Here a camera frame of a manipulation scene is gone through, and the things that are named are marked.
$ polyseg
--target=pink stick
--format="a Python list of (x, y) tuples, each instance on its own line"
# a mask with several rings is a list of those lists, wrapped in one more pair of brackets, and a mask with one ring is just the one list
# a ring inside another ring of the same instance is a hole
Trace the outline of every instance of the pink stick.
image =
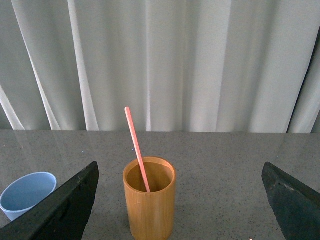
[(126, 119), (128, 121), (128, 125), (129, 125), (129, 129), (130, 129), (130, 133), (131, 133), (131, 137), (132, 137), (135, 153), (136, 153), (136, 156), (138, 158), (139, 165), (140, 165), (140, 170), (141, 170), (141, 173), (142, 173), (142, 178), (143, 178), (143, 181), (144, 181), (146, 192), (150, 193), (150, 187), (149, 187), (149, 183), (148, 183), (148, 179), (147, 179), (147, 174), (146, 174), (146, 170), (145, 170), (145, 166), (144, 166), (144, 161), (143, 161), (142, 156), (141, 156), (140, 147), (139, 147), (139, 143), (138, 143), (138, 138), (137, 138), (137, 134), (136, 134), (135, 126), (134, 126), (134, 121), (132, 120), (130, 108), (127, 106), (124, 109), (124, 111), (125, 111)]

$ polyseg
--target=speckled granite surface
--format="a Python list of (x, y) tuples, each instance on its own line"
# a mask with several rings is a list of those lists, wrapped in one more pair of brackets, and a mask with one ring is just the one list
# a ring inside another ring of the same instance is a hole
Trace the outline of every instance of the speckled granite surface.
[[(177, 170), (171, 240), (284, 240), (261, 178), (271, 162), (320, 192), (320, 134), (137, 133), (143, 156)], [(129, 132), (0, 130), (0, 192), (39, 171), (62, 185), (92, 161), (100, 171), (83, 240), (130, 240), (122, 173)], [(0, 212), (0, 227), (9, 220)]]

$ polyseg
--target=bamboo cup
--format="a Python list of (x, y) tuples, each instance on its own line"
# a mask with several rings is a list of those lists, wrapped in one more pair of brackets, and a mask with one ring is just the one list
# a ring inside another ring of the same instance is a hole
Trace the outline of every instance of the bamboo cup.
[(174, 228), (176, 170), (167, 160), (143, 157), (150, 191), (147, 192), (138, 160), (123, 171), (130, 231), (136, 240), (166, 240)]

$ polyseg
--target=plastic cup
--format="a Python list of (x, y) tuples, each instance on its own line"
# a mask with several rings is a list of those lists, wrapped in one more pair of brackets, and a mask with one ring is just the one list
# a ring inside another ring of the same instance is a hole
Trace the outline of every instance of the plastic cup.
[(136, 240), (166, 240), (174, 227), (176, 170), (160, 157), (143, 158), (150, 191), (147, 192), (138, 160), (123, 171), (130, 231)]
[(49, 172), (35, 172), (11, 183), (0, 196), (0, 208), (14, 221), (48, 197), (57, 187)]

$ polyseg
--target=cup rim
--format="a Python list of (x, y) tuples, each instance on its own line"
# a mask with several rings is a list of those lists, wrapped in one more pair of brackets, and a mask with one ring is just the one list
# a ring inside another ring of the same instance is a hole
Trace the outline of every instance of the cup rim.
[(138, 159), (135, 159), (133, 161), (131, 161), (123, 170), (123, 174), (122, 174), (122, 178), (123, 178), (123, 182), (124, 184), (130, 188), (131, 190), (139, 193), (139, 194), (148, 194), (148, 195), (155, 195), (155, 194), (160, 194), (161, 192), (166, 191), (169, 187), (171, 187), (173, 184), (175, 184), (176, 182), (176, 178), (177, 178), (177, 172), (175, 167), (166, 159), (162, 158), (162, 157), (158, 157), (158, 156), (144, 156), (143, 158), (143, 162), (144, 163), (155, 163), (155, 164), (160, 164), (158, 162), (152, 161), (152, 159), (158, 159), (163, 161), (164, 163), (166, 163), (166, 167), (170, 168), (170, 170), (172, 171), (172, 181), (170, 182), (170, 184), (165, 187), (164, 189), (160, 190), (160, 191), (153, 191), (153, 192), (145, 192), (145, 191), (139, 191), (135, 188), (133, 188), (127, 181), (126, 177), (128, 176), (128, 173), (135, 167), (139, 165)]
[(37, 175), (37, 174), (46, 174), (46, 175), (50, 175), (51, 177), (53, 177), (54, 186), (53, 186), (51, 192), (46, 196), (46, 198), (47, 198), (50, 194), (52, 194), (52, 193), (55, 191), (56, 187), (57, 187), (57, 178), (56, 178), (56, 176), (53, 175), (53, 174), (50, 173), (50, 172), (47, 172), (47, 171), (33, 172), (33, 173), (30, 173), (30, 174), (27, 174), (27, 175), (25, 175), (25, 176), (20, 177), (19, 179), (15, 180), (13, 183), (11, 183), (9, 186), (6, 187), (6, 189), (3, 191), (3, 193), (2, 193), (1, 196), (0, 196), (0, 209), (1, 209), (2, 211), (6, 212), (6, 213), (21, 213), (21, 212), (29, 211), (29, 210), (32, 209), (34, 206), (36, 206), (38, 203), (35, 204), (35, 205), (33, 205), (33, 206), (30, 206), (30, 207), (28, 207), (28, 208), (21, 209), (21, 210), (8, 210), (8, 209), (6, 209), (6, 208), (4, 208), (4, 207), (2, 206), (2, 199), (3, 199), (3, 196), (5, 195), (5, 193), (7, 192), (7, 190), (10, 189), (10, 188), (12, 187), (12, 185), (14, 185), (15, 183), (17, 183), (17, 182), (19, 182), (19, 181), (21, 181), (21, 180), (23, 180), (23, 179), (25, 179), (25, 178), (27, 178), (27, 177), (30, 177), (30, 176), (32, 176), (32, 175)]

